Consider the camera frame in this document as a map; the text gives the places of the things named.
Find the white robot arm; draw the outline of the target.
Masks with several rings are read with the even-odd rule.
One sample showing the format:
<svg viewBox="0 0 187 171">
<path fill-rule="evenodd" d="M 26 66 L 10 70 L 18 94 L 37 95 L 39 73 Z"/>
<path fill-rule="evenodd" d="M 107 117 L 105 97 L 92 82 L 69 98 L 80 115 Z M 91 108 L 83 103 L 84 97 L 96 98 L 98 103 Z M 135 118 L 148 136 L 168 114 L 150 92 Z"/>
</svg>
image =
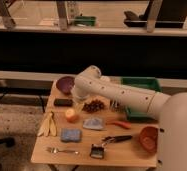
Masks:
<svg viewBox="0 0 187 171">
<path fill-rule="evenodd" d="M 187 92 L 173 96 L 101 79 L 97 66 L 89 66 L 74 80 L 75 101 L 90 94 L 115 100 L 148 114 L 159 122 L 156 171 L 187 171 Z"/>
</svg>

